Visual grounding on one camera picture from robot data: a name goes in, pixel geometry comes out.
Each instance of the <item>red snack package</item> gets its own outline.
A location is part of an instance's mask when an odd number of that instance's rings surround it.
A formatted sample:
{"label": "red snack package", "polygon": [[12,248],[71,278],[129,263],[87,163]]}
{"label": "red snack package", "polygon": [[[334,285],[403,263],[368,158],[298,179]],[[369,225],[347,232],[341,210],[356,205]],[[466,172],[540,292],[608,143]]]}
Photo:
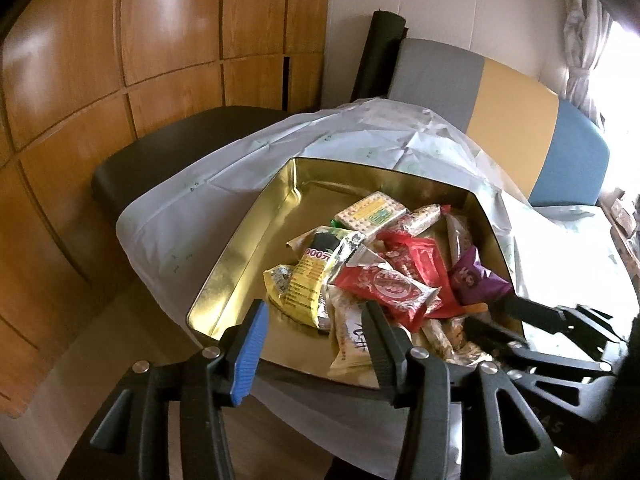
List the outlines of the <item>red snack package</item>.
{"label": "red snack package", "polygon": [[380,260],[375,253],[368,255],[367,252],[371,253],[364,246],[356,250],[333,284],[360,298],[378,301],[409,332],[418,332],[425,315],[434,309],[438,289],[412,280],[384,260],[360,266],[360,256],[363,262],[372,258]]}
{"label": "red snack package", "polygon": [[464,315],[465,311],[453,294],[447,267],[442,260],[436,240],[395,235],[385,240],[385,244],[391,249],[385,253],[385,258],[395,270],[427,286],[440,288],[437,301],[440,301],[441,305],[426,317],[444,318]]}

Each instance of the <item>curtain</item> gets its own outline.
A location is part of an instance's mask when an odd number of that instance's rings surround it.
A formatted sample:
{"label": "curtain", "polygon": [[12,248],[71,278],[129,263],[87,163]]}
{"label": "curtain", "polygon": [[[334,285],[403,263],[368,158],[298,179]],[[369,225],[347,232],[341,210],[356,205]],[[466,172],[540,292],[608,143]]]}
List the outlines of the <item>curtain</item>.
{"label": "curtain", "polygon": [[600,60],[611,23],[599,0],[566,0],[564,47],[569,67],[565,97],[602,129],[602,117],[589,95],[589,76]]}

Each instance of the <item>blue gripper pad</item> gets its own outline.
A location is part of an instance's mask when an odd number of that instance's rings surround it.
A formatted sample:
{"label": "blue gripper pad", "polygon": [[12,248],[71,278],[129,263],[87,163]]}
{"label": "blue gripper pad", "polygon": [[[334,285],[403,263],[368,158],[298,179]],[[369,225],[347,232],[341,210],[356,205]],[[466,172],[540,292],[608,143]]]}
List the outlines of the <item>blue gripper pad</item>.
{"label": "blue gripper pad", "polygon": [[242,325],[249,323],[242,348],[234,364],[234,376],[231,384],[231,403],[239,406],[249,394],[254,382],[255,370],[258,367],[260,353],[269,328],[269,307],[264,301],[254,300]]}

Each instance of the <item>white wall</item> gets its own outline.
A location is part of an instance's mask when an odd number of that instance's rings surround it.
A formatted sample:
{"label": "white wall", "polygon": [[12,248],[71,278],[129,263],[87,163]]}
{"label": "white wall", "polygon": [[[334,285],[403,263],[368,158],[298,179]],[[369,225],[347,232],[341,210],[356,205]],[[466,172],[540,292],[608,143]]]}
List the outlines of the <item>white wall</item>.
{"label": "white wall", "polygon": [[349,101],[371,14],[391,10],[410,38],[491,57],[562,92],[564,0],[329,0],[322,106]]}

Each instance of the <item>purple snack package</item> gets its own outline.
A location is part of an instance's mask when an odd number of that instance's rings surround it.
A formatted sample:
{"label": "purple snack package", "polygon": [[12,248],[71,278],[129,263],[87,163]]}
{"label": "purple snack package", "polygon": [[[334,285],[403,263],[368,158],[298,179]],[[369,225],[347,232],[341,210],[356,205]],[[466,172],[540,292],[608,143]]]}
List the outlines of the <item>purple snack package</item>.
{"label": "purple snack package", "polygon": [[473,245],[451,267],[449,281],[462,305],[489,303],[513,291],[511,283],[482,266],[478,248]]}

